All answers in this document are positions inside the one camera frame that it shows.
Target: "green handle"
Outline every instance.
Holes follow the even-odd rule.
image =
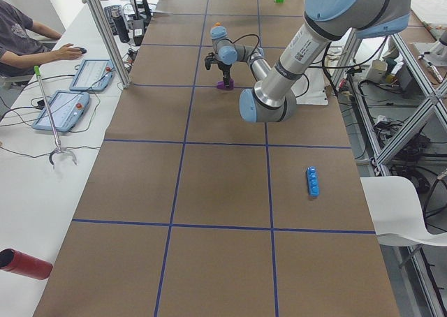
[[[34,66],[34,72],[36,73],[36,76],[41,76],[41,70],[39,69],[39,66]]]

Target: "chair seat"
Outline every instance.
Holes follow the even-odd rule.
[[[418,193],[400,176],[362,177],[363,191],[379,244],[447,246],[447,233],[427,231]]]

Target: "person's arm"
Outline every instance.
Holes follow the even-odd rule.
[[[82,55],[82,52],[79,48],[72,48],[71,46],[73,46],[72,43],[67,43],[58,50],[30,55],[17,55],[13,52],[6,51],[3,56],[0,57],[0,62],[19,69],[26,69],[57,60],[77,59]]]
[[[41,22],[36,22],[33,20],[33,26],[30,28],[34,33],[40,34],[42,36],[46,36],[47,38],[53,40],[59,40],[62,36],[59,32],[56,32],[54,29],[48,27],[47,25],[42,24]]]

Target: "gray shirt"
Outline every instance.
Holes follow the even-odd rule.
[[[49,51],[38,41],[31,39],[26,29],[33,27],[33,20],[14,6],[0,0],[0,58],[7,52],[17,55],[37,54]],[[21,76],[34,74],[33,68],[19,69],[0,62],[0,74]]]

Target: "reacher grabber tool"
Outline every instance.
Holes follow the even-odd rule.
[[[39,87],[41,88],[43,102],[45,103],[45,109],[47,109],[47,116],[48,121],[50,122],[51,129],[54,136],[54,143],[56,144],[56,148],[53,149],[53,152],[50,153],[50,157],[48,158],[50,160],[50,163],[53,166],[54,169],[54,161],[53,161],[53,155],[55,154],[68,154],[71,156],[71,159],[73,160],[74,164],[77,165],[76,161],[76,155],[73,153],[73,151],[63,148],[61,146],[61,140],[59,138],[59,134],[57,134],[56,125],[54,124],[53,114],[51,112],[50,104],[47,100],[47,95],[45,94],[45,89],[43,88],[43,81],[41,76],[41,70],[39,69],[39,66],[34,66],[34,73],[36,74],[37,80],[39,82]]]

